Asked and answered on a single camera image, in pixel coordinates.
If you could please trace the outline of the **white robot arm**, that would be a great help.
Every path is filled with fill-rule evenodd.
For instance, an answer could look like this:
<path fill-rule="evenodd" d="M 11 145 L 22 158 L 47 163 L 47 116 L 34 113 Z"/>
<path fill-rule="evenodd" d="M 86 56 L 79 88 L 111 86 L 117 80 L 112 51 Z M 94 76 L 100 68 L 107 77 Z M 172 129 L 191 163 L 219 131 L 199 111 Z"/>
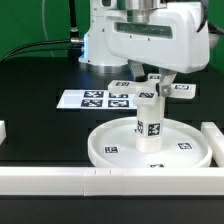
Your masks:
<path fill-rule="evenodd" d="M 105 12 L 111 54 L 129 61 L 135 77 L 144 64 L 162 70 L 157 85 L 171 95 L 175 75 L 199 71 L 209 62 L 209 31 L 202 4 L 161 0 L 123 0 Z"/>

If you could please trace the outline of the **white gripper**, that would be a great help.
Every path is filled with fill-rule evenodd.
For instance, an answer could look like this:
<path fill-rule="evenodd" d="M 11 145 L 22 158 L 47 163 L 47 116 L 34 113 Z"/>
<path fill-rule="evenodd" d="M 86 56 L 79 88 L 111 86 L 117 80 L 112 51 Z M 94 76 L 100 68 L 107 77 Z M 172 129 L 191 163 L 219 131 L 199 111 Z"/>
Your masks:
<path fill-rule="evenodd" d="M 200 27 L 202 15 L 200 2 L 168 3 L 151 13 L 148 24 L 128 22 L 125 11 L 108 10 L 107 47 L 112 55 L 129 59 L 136 82 L 146 78 L 141 63 L 161 67 L 156 89 L 160 96 L 168 97 L 176 72 L 202 70 L 209 62 L 208 25 Z"/>

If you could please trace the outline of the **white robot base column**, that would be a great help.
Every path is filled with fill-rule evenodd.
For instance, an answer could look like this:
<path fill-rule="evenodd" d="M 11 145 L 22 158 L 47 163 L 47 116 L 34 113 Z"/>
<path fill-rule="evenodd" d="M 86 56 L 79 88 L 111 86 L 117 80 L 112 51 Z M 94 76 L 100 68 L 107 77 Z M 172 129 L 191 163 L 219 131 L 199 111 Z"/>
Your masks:
<path fill-rule="evenodd" d="M 90 28 L 84 35 L 80 67 L 98 73 L 120 73 L 128 68 L 126 59 L 112 55 L 106 44 L 104 14 L 117 8 L 117 0 L 90 0 Z"/>

